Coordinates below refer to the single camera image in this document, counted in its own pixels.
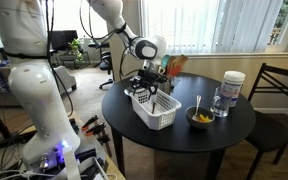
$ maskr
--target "white plastic basket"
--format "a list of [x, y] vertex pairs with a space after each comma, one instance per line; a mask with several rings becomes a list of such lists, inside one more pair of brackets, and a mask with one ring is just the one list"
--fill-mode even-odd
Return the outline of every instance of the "white plastic basket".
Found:
[[152, 98], [148, 99], [148, 90], [131, 94], [133, 110], [144, 121], [144, 123], [154, 130], [163, 129], [174, 122], [176, 110], [182, 104], [176, 99], [157, 89], [154, 114], [152, 114]]

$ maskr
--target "glass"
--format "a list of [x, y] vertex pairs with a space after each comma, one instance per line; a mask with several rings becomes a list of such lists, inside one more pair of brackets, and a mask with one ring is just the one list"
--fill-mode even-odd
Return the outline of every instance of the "glass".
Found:
[[232, 95], [233, 94], [226, 94], [224, 96], [221, 87], [217, 87], [215, 89], [212, 106], [210, 108], [215, 116], [225, 117], [228, 115], [230, 103], [232, 101]]

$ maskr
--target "plastic bottle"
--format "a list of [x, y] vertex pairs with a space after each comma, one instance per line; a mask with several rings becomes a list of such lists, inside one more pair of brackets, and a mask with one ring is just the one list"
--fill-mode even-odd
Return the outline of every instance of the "plastic bottle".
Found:
[[238, 71], [226, 71], [224, 74], [223, 82], [221, 85], [222, 95], [232, 96], [230, 107], [236, 105], [238, 96], [245, 80], [245, 76], [246, 75], [244, 73]]

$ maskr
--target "round black table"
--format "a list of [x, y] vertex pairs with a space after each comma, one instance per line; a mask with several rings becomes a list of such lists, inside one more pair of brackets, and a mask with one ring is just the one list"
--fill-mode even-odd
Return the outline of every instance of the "round black table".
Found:
[[174, 123], [161, 130], [151, 130], [133, 111], [130, 97], [124, 94], [124, 85], [115, 83], [106, 93], [102, 112], [110, 124], [117, 156], [118, 167], [125, 175], [122, 136], [140, 145], [156, 150], [175, 153], [209, 152], [206, 179], [216, 179], [227, 147], [241, 142], [255, 125], [252, 105], [242, 95], [237, 105], [231, 107], [227, 117], [216, 117], [206, 130], [191, 127], [185, 118], [186, 108], [196, 105], [196, 95], [201, 95], [200, 106], [209, 108], [215, 88], [221, 82], [203, 76], [180, 73], [180, 81], [171, 91], [171, 96], [181, 102]]

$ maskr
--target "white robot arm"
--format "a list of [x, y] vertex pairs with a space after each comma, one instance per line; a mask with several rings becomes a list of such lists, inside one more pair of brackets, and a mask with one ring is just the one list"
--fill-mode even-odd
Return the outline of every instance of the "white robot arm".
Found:
[[[166, 49], [163, 38], [136, 36], [121, 15], [122, 0], [87, 1], [117, 29], [132, 55], [150, 61], [144, 66], [145, 71], [163, 74], [160, 68]], [[81, 140], [70, 125], [46, 61], [47, 31], [39, 0], [0, 0], [0, 37], [11, 64], [10, 89], [37, 130], [23, 149], [23, 162], [28, 170], [38, 168], [41, 157], [48, 157], [49, 166], [54, 165], [54, 149], [56, 154], [62, 153], [66, 146], [75, 151]]]

